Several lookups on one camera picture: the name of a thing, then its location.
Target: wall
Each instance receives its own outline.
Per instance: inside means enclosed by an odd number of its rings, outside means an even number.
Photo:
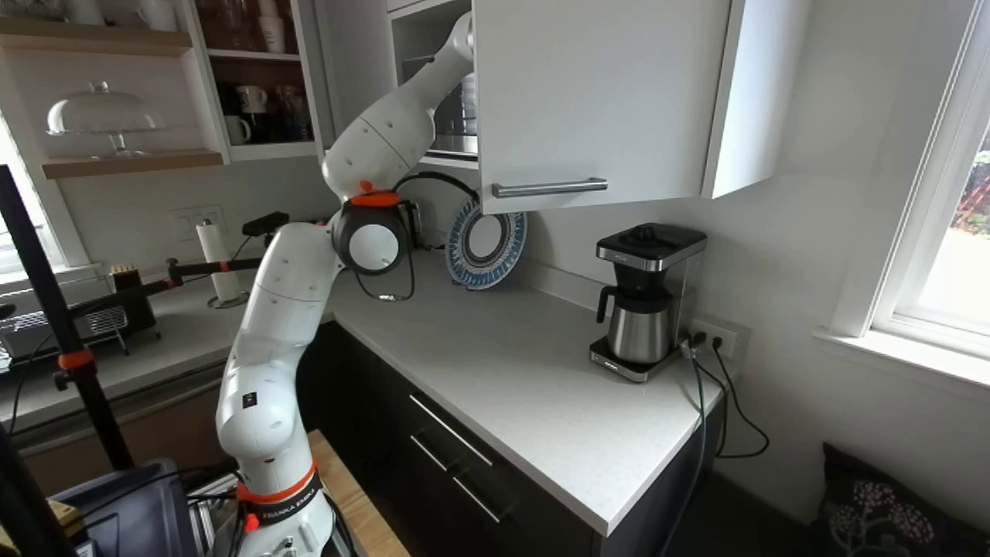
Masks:
[[[817,0],[777,179],[722,201],[546,214],[533,228],[533,259],[597,283],[609,283],[595,259],[608,233],[672,221],[711,235],[698,311],[748,328],[744,401],[773,437],[764,459],[718,469],[797,520],[817,510],[830,439],[990,529],[990,390],[817,339],[858,248],[894,235],[896,212],[871,208],[910,192],[964,10],[970,0]]]
[[[244,221],[270,212],[310,221],[336,208],[316,159],[70,179],[61,194],[96,262],[153,274],[166,258],[200,259],[196,214],[210,214],[234,251]]]

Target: kitchen shelf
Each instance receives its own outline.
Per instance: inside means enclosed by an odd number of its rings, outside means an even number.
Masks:
[[[301,62],[297,52],[259,52],[259,51],[208,51],[210,59],[250,59],[250,62]]]
[[[415,23],[456,23],[462,14],[469,14],[468,0],[419,0],[400,10],[390,10],[390,18],[415,18]]]
[[[166,34],[166,31],[150,31],[150,27],[0,18],[0,47],[117,52],[117,55],[181,55],[193,47],[193,41],[187,34]]]
[[[182,168],[220,168],[217,153],[156,153],[147,159],[66,159],[47,162],[47,179],[73,179],[73,178],[106,178],[106,175],[150,175],[150,171],[182,171]]]
[[[441,159],[441,154],[423,154],[422,164],[423,164],[423,168],[469,171],[469,175],[479,171],[479,162],[478,162],[478,159]]]
[[[228,162],[314,159],[316,143],[228,146]]]

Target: window sill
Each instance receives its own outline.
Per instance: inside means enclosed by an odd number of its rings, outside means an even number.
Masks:
[[[830,346],[855,354],[862,365],[878,372],[910,374],[938,388],[942,393],[990,397],[990,358],[952,354],[910,339],[865,331],[860,339],[820,335]]]

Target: appliance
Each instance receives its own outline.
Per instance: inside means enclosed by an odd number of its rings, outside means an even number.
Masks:
[[[649,380],[677,358],[682,321],[693,302],[691,262],[705,248],[705,233],[641,223],[597,242],[597,258],[617,262],[617,285],[601,289],[597,321],[609,335],[595,342],[590,361],[626,380]]]

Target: cabinet handle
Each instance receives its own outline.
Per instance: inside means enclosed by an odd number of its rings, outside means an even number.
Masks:
[[[487,498],[479,498],[468,482],[462,482],[462,477],[453,477],[456,485],[491,520],[491,524],[501,524],[506,518],[495,513]]]
[[[487,469],[495,469],[495,460],[479,453],[478,446],[469,446],[453,424],[445,424],[437,412],[431,412],[426,402],[422,402],[415,393],[409,397],[409,402],[415,402],[423,415],[431,415],[431,421],[437,421],[448,437],[456,437],[468,453],[473,453]]]
[[[415,446],[415,448],[422,448],[444,474],[448,474],[453,469],[445,464],[445,460],[441,460],[441,454],[437,453],[431,453],[431,446],[426,444],[422,444],[419,437],[409,437],[409,444]]]
[[[602,178],[564,179],[564,184],[491,184],[495,200],[535,200],[535,194],[576,194],[576,192],[608,192],[609,184]]]

